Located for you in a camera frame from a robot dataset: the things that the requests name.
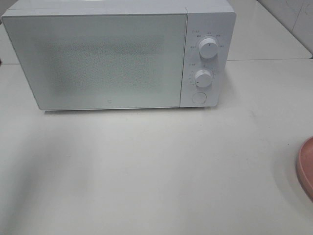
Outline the round door release button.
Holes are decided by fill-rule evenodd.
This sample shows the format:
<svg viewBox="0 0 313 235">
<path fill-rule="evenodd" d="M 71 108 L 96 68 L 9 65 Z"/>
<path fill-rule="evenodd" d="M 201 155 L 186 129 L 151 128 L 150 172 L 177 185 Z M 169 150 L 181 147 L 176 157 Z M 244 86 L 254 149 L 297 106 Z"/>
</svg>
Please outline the round door release button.
<svg viewBox="0 0 313 235">
<path fill-rule="evenodd" d="M 207 100 L 207 96 L 205 93 L 198 92 L 192 96 L 192 101 L 194 104 L 203 105 Z"/>
</svg>

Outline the pink round plate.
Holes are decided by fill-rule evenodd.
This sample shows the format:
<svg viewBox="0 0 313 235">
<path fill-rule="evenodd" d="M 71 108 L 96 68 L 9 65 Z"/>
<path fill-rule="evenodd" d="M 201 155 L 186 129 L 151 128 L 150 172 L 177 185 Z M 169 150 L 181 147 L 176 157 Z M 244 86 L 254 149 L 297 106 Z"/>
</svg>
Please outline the pink round plate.
<svg viewBox="0 0 313 235">
<path fill-rule="evenodd" d="M 313 200 L 313 138 L 308 138 L 300 147 L 296 160 L 296 173 L 303 190 Z"/>
</svg>

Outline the white microwave door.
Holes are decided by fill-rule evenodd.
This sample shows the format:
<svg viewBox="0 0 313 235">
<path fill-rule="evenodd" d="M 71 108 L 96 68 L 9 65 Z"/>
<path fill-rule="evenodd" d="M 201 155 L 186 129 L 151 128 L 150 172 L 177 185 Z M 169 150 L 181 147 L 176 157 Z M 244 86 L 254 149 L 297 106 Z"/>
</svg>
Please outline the white microwave door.
<svg viewBox="0 0 313 235">
<path fill-rule="evenodd" d="M 184 14 L 23 16 L 3 23 L 41 110 L 180 104 Z"/>
</svg>

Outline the upper white power knob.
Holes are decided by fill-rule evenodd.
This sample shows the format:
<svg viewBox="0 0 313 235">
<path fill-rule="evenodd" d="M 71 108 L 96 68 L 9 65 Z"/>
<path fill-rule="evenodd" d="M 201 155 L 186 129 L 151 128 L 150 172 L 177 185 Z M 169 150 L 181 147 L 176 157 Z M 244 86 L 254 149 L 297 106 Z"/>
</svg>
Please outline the upper white power knob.
<svg viewBox="0 0 313 235">
<path fill-rule="evenodd" d="M 219 43 L 214 37 L 204 38 L 198 45 L 199 53 L 203 59 L 211 59 L 218 53 Z"/>
</svg>

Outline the white microwave oven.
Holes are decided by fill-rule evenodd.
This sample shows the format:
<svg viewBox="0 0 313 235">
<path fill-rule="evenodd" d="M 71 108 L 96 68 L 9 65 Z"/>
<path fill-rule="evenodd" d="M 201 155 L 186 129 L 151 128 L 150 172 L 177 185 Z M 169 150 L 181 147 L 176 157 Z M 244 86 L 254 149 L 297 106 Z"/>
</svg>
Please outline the white microwave oven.
<svg viewBox="0 0 313 235">
<path fill-rule="evenodd" d="M 1 21 L 3 23 L 4 17 L 23 16 L 174 14 L 186 15 L 180 104 L 176 108 L 214 107 L 218 103 L 236 21 L 236 13 L 226 0 L 19 0 L 5 11 Z M 211 59 L 203 59 L 198 45 L 202 39 L 208 37 L 218 40 L 218 53 Z M 213 81 L 209 87 L 196 86 L 194 75 L 199 70 L 210 70 L 213 73 Z M 192 96 L 198 92 L 207 96 L 203 105 L 192 101 Z"/>
</svg>

